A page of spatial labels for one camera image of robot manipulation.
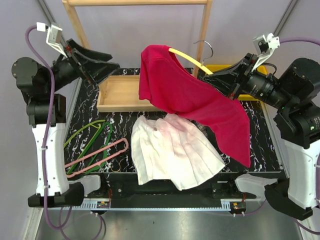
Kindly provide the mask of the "magenta pink shirt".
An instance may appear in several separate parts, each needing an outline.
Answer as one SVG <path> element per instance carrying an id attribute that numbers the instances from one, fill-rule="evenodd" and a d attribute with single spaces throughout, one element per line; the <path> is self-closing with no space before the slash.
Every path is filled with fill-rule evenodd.
<path id="1" fill-rule="evenodd" d="M 238 100 L 193 77 L 167 45 L 149 45 L 140 54 L 138 96 L 156 108 L 208 126 L 219 150 L 251 166 L 250 119 Z"/>

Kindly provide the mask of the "lime green hanger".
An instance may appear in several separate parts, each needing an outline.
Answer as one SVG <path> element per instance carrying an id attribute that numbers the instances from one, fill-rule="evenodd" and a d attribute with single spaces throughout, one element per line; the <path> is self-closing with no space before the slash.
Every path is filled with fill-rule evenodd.
<path id="1" fill-rule="evenodd" d="M 95 128 L 96 129 L 96 132 L 94 133 L 94 135 L 92 136 L 92 138 L 90 140 L 88 140 L 88 137 L 85 139 L 85 143 L 86 145 L 84 145 L 83 143 L 80 143 L 80 137 L 81 135 L 84 133 L 84 131 L 88 128 Z M 99 119 L 99 120 L 95 120 L 93 122 L 90 122 L 88 123 L 87 125 L 83 126 L 82 128 L 80 128 L 79 130 L 77 130 L 76 132 L 73 133 L 73 135 L 64 143 L 63 145 L 63 148 L 66 148 L 66 147 L 70 147 L 71 146 L 71 142 L 73 141 L 73 139 L 76 139 L 78 141 L 78 143 L 80 143 L 80 147 L 79 149 L 82 151 L 80 153 L 80 155 L 77 157 L 76 160 L 80 159 L 80 158 L 83 158 L 86 156 L 86 153 L 87 151 L 91 148 L 91 146 L 93 145 L 93 143 L 96 141 L 96 139 L 98 138 L 98 136 L 100 136 L 103 131 L 107 129 L 108 130 L 108 134 L 107 134 L 107 137 L 106 137 L 106 140 L 105 140 L 105 145 L 102 145 L 100 147 L 100 150 L 104 147 L 106 147 L 109 142 L 110 142 L 110 138 L 111 138 L 111 135 L 113 133 L 113 126 L 105 121 L 105 120 L 102 120 L 102 119 Z M 89 161 L 87 167 L 90 167 L 92 166 L 93 162 L 95 161 L 97 155 L 100 153 L 101 151 L 99 151 L 98 153 L 95 153 L 93 156 L 91 156 L 91 160 Z M 108 157 L 108 151 L 107 150 L 103 150 L 102 151 L 103 153 L 103 157 Z M 75 168 L 77 167 L 77 164 L 78 163 L 75 163 L 73 164 L 68 172 L 67 172 L 67 175 L 71 175 L 71 173 L 74 173 L 75 172 Z M 89 170 L 87 170 L 85 172 L 85 174 L 89 174 L 93 171 L 98 171 L 100 168 L 102 168 L 106 163 L 102 163 L 101 165 L 98 165 L 98 166 L 95 166 L 95 167 L 92 167 L 90 168 Z"/>

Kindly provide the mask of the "white pink garment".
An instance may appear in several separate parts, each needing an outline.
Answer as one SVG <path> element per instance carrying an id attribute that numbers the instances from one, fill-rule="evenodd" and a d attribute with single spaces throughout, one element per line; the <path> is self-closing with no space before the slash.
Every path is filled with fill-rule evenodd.
<path id="1" fill-rule="evenodd" d="M 157 120 L 141 115 L 131 134 L 131 158 L 139 185 L 170 180 L 182 191 L 219 173 L 225 163 L 206 136 L 189 120 L 167 114 Z"/>

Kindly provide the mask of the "dark green hanger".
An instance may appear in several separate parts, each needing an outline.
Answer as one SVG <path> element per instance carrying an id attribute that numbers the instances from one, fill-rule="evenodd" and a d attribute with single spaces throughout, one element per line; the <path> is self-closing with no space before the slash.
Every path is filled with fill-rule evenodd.
<path id="1" fill-rule="evenodd" d="M 102 149 L 103 147 L 106 147 L 108 144 L 109 144 L 109 141 L 110 141 L 110 138 L 111 138 L 111 135 L 113 133 L 113 126 L 110 122 L 103 122 L 103 124 L 101 123 L 98 123 L 98 125 L 96 126 L 95 123 L 98 123 L 97 121 L 93 122 L 93 123 L 90 123 L 90 124 L 87 124 L 88 127 L 95 127 L 97 128 L 97 131 L 95 132 L 95 134 L 93 135 L 93 137 L 89 140 L 88 144 L 84 147 L 84 150 L 82 151 L 82 153 L 79 155 L 79 157 L 77 159 L 80 159 L 82 157 L 85 156 L 85 154 L 87 153 L 87 151 L 91 148 L 91 146 L 93 145 L 93 143 L 96 141 L 96 139 L 98 138 L 98 136 L 102 133 L 103 130 L 105 130 L 106 127 L 108 127 L 108 135 L 107 135 L 107 138 L 106 138 L 106 142 L 104 145 L 101 145 L 99 150 Z M 94 160 L 96 159 L 97 155 L 99 154 L 98 153 L 95 153 L 94 156 L 91 157 L 90 161 L 88 162 L 87 164 L 87 167 L 91 166 L 92 163 L 94 162 Z M 68 170 L 67 174 L 71 174 L 74 172 L 75 168 L 77 166 L 77 163 L 72 165 L 70 167 L 70 169 Z M 101 167 L 93 167 L 93 170 L 88 170 L 86 171 L 86 174 L 94 171 L 95 169 L 100 169 Z"/>

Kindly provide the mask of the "navy plaid skirt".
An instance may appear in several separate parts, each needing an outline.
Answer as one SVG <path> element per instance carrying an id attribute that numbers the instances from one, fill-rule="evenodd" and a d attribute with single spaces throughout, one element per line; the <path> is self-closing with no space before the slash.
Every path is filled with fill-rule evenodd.
<path id="1" fill-rule="evenodd" d="M 195 121 L 195 120 L 191 120 L 191 122 L 206 136 L 208 137 L 208 132 L 207 132 L 207 128 L 206 126 L 204 126 L 203 124 Z"/>

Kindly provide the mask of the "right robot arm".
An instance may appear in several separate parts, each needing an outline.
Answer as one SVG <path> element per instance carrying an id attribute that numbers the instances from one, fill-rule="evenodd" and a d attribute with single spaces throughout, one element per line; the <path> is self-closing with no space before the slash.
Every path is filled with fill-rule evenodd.
<path id="1" fill-rule="evenodd" d="M 273 209 L 303 221 L 320 205 L 320 109 L 313 103 L 320 91 L 320 65 L 297 58 L 275 77 L 254 69 L 257 61 L 249 53 L 203 80 L 230 99 L 247 94 L 277 110 L 274 121 L 288 151 L 289 178 L 266 185 L 264 195 Z"/>

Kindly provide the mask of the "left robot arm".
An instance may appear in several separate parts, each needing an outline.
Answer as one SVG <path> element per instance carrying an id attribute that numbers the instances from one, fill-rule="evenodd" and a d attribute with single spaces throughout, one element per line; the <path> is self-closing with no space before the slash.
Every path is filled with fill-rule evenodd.
<path id="1" fill-rule="evenodd" d="M 11 73 L 26 103 L 37 147 L 37 188 L 28 198 L 29 207 L 80 206 L 89 193 L 97 198 L 108 193 L 107 184 L 99 176 L 89 183 L 68 181 L 63 147 L 66 98 L 57 91 L 79 78 L 97 88 L 119 69 L 112 58 L 111 54 L 87 49 L 69 39 L 51 67 L 30 57 L 13 63 Z"/>

